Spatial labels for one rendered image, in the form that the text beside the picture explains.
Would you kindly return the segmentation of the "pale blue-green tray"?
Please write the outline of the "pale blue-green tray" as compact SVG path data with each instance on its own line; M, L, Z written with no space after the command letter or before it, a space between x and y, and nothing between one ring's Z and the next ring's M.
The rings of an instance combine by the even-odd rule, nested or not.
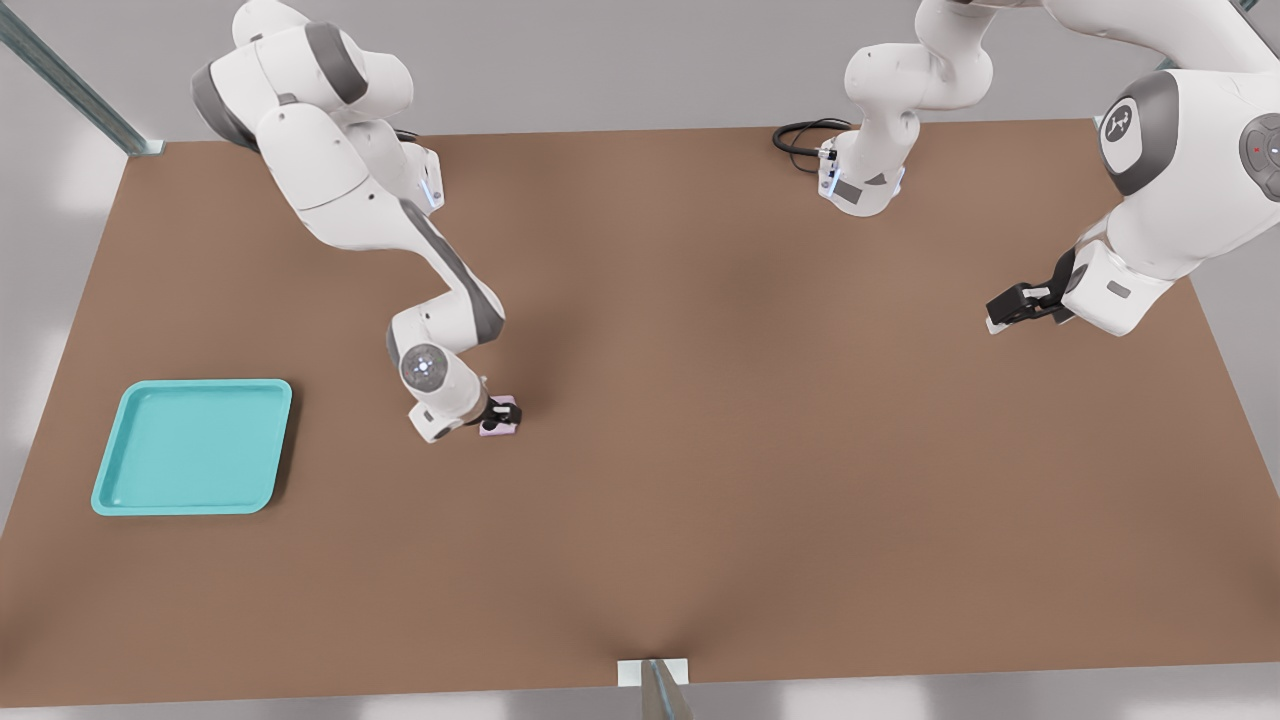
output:
M280 379L141 380L122 396L91 506L101 516L262 510L293 389Z

